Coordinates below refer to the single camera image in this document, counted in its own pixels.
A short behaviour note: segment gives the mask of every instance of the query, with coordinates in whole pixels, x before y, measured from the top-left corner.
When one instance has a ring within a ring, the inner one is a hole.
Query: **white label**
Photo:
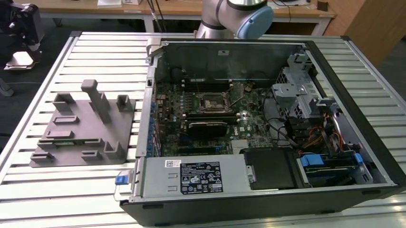
[[[166,168],[172,168],[172,167],[180,167],[180,163],[182,163],[182,160],[166,160],[164,161],[164,167]]]
[[[126,10],[124,13],[140,13],[139,10]]]
[[[334,18],[334,15],[319,15],[321,18]]]
[[[219,56],[227,56],[227,55],[230,55],[230,51],[228,50],[219,50],[218,55]]]

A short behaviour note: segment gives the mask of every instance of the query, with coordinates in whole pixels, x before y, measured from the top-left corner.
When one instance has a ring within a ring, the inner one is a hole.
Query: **wooden wall panel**
[[[406,0],[367,0],[345,34],[378,66],[406,34]]]
[[[329,8],[337,13],[325,36],[343,35],[366,0],[329,0]]]

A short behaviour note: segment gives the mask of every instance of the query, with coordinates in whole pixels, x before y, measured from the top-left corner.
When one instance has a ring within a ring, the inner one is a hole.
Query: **motherboard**
[[[267,88],[254,82],[156,85],[160,156],[234,154],[272,147],[262,102]]]

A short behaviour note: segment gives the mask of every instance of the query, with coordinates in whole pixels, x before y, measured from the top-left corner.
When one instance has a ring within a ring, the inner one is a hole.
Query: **red cable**
[[[310,140],[310,138],[311,138],[311,133],[313,133],[313,131],[314,131],[315,129],[319,129],[319,128],[323,128],[323,127],[314,127],[314,128],[311,128],[311,130],[310,130],[310,132],[309,132],[309,140]]]

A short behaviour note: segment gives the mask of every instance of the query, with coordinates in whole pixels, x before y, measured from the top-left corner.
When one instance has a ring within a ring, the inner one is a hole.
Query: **desk leg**
[[[154,30],[154,18],[151,15],[144,15],[143,16],[144,19],[144,25],[146,25],[146,32],[152,33],[155,32]]]
[[[329,23],[331,21],[331,18],[321,18],[319,22],[315,26],[315,29],[313,30],[311,35],[313,36],[322,36],[325,34],[326,28],[329,26]]]
[[[52,18],[52,20],[53,20],[53,23],[55,23],[56,27],[63,26],[63,19],[61,18]]]

